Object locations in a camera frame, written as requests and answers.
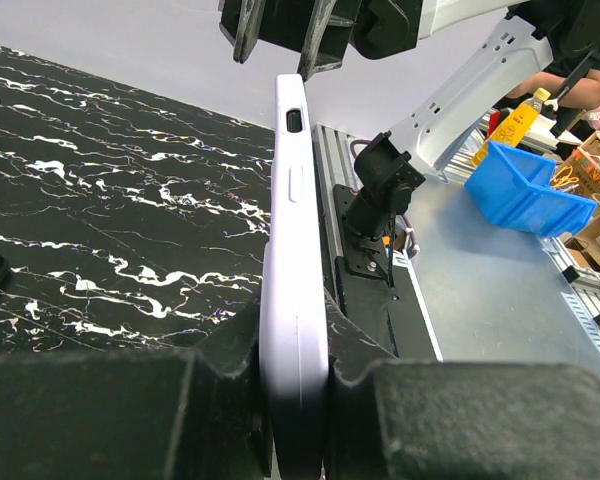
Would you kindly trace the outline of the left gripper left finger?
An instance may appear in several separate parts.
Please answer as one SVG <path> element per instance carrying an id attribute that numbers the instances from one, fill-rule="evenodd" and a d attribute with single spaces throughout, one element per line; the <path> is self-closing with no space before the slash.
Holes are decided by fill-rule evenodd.
<path id="1" fill-rule="evenodd" d="M 261 479 L 260 303 L 188 349 L 0 355 L 0 479 Z"/>

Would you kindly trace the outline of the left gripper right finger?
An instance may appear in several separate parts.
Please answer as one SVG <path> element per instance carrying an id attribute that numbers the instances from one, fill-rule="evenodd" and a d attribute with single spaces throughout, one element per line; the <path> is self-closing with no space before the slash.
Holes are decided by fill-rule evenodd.
<path id="1" fill-rule="evenodd" d="M 600 379 L 398 359 L 325 301 L 330 479 L 600 479 Z"/>

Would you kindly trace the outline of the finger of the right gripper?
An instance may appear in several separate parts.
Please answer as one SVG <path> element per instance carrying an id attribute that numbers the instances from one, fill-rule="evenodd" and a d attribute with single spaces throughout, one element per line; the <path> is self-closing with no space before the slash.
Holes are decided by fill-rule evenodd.
<path id="1" fill-rule="evenodd" d="M 297 70 L 303 80 L 342 66 L 359 9 L 355 0 L 314 2 Z"/>
<path id="2" fill-rule="evenodd" d="M 245 63 L 259 38 L 265 0 L 241 0 L 235 34 L 233 59 Z"/>

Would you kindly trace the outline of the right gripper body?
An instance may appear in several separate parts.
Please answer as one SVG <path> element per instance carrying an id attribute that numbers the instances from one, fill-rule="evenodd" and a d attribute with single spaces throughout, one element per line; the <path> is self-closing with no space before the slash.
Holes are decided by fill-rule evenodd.
<path id="1" fill-rule="evenodd" d="M 363 57 L 383 59 L 414 48 L 421 1 L 254 1 L 262 12 L 253 33 L 297 53 L 342 59 L 351 45 Z"/>

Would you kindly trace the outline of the phone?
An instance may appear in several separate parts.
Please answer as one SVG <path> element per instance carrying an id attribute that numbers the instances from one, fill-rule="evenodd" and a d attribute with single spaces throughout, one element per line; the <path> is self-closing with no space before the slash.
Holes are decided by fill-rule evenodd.
<path id="1" fill-rule="evenodd" d="M 317 479 L 327 431 L 329 351 L 313 143 L 302 77 L 277 76 L 275 100 L 260 380 L 281 477 Z"/>

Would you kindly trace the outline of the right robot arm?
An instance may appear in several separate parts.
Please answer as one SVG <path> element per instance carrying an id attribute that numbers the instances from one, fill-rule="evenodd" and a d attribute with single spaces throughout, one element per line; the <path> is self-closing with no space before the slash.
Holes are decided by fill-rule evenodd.
<path id="1" fill-rule="evenodd" d="M 219 9 L 236 62 L 264 41 L 297 52 L 303 79 L 339 68 L 347 48 L 384 59 L 447 26 L 505 10 L 455 74 L 358 156 L 362 190 L 346 222 L 369 239 L 405 213 L 443 151 L 492 104 L 553 61 L 600 46 L 600 1 L 223 1 Z"/>

